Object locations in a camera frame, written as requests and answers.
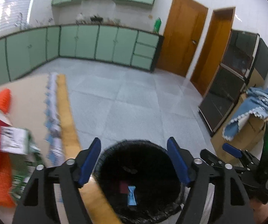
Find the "window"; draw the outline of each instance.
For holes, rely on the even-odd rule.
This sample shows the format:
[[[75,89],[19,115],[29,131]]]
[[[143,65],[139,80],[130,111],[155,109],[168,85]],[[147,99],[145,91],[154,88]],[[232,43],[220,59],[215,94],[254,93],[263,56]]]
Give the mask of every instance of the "window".
[[[26,24],[31,0],[0,0],[0,30]]]

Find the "yellow strip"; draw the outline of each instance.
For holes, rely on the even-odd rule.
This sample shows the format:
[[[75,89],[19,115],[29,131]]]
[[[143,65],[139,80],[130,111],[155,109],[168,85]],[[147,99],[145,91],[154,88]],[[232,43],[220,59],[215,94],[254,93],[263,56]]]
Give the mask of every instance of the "yellow strip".
[[[61,125],[61,139],[66,160],[75,158],[82,150],[78,141],[66,87],[65,75],[57,77],[57,110]],[[90,177],[80,194],[90,218],[94,224],[122,224],[105,198],[98,183]]]

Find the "tiled floor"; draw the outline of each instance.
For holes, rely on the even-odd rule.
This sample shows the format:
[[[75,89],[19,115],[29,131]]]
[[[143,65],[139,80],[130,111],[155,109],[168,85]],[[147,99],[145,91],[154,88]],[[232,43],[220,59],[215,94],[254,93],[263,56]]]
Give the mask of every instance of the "tiled floor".
[[[79,140],[87,149],[99,137],[102,150],[123,139],[147,139],[166,148],[173,136],[199,157],[214,152],[198,114],[201,96],[185,78],[156,69],[148,73],[88,60],[59,58],[31,75],[58,72],[67,77]],[[175,217],[169,222],[175,223]]]

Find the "plastic bag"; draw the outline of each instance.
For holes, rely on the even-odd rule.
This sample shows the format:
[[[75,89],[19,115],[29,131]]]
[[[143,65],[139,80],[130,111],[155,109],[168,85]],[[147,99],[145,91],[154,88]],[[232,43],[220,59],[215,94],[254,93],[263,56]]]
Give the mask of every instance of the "plastic bag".
[[[117,143],[100,156],[93,174],[125,224],[159,223],[181,211],[184,187],[167,151],[150,141]],[[128,206],[125,184],[136,187],[136,206]]]

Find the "blue towel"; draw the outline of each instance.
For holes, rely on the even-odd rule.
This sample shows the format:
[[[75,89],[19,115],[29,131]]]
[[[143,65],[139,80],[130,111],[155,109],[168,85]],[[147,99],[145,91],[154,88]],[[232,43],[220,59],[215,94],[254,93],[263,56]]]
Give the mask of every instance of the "blue towel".
[[[250,87],[246,91],[248,97],[240,105],[230,122],[223,129],[223,138],[232,141],[234,136],[242,129],[245,122],[253,114],[260,119],[268,117],[268,88]]]

